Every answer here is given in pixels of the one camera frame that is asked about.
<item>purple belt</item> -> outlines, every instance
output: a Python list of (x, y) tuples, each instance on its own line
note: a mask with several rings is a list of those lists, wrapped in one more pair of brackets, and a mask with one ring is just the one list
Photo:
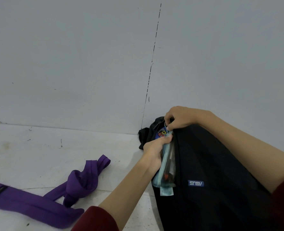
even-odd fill
[[(0, 209), (24, 214), (58, 229), (68, 228), (84, 213), (84, 209), (71, 206), (97, 188), (98, 175), (110, 162), (105, 155), (87, 160), (82, 172), (72, 171), (67, 182), (43, 197), (0, 184)], [(63, 205), (55, 202), (62, 196)]]

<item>knotted purple belt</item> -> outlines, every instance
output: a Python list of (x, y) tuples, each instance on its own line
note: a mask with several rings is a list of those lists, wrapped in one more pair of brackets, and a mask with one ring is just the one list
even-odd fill
[[(97, 188), (98, 175), (110, 162), (105, 155), (87, 160), (82, 172), (72, 171), (67, 182), (43, 197), (0, 184), (0, 209), (24, 214), (58, 229), (68, 228), (84, 213), (84, 209), (71, 206)], [(55, 202), (62, 196), (63, 205)]]

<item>person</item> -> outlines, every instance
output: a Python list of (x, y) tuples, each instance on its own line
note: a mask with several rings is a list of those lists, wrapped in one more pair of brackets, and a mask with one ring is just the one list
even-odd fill
[[(218, 140), (273, 196), (274, 213), (284, 230), (284, 152), (233, 127), (212, 112), (176, 106), (164, 117), (169, 131), (199, 124)], [(122, 230), (161, 165), (160, 151), (172, 136), (144, 145), (144, 154), (113, 192), (80, 217), (72, 231)]]

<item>white wall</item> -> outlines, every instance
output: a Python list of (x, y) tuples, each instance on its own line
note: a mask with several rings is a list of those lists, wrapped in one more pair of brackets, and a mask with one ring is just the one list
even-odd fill
[(284, 0), (0, 0), (0, 121), (134, 134), (173, 105), (284, 150)]

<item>hand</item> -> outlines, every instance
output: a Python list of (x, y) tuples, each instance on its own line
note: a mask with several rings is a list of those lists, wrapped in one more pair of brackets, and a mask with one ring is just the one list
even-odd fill
[[(173, 129), (184, 128), (191, 124), (199, 124), (200, 118), (209, 113), (211, 112), (207, 110), (175, 106), (167, 112), (164, 120), (167, 125), (167, 130), (171, 131)], [(171, 117), (175, 119), (172, 123), (170, 123)]]
[(169, 143), (172, 141), (173, 136), (169, 135), (167, 137), (161, 137), (156, 140), (150, 141), (144, 144), (143, 157), (150, 159), (150, 169), (155, 173), (161, 166), (161, 150), (163, 144)]

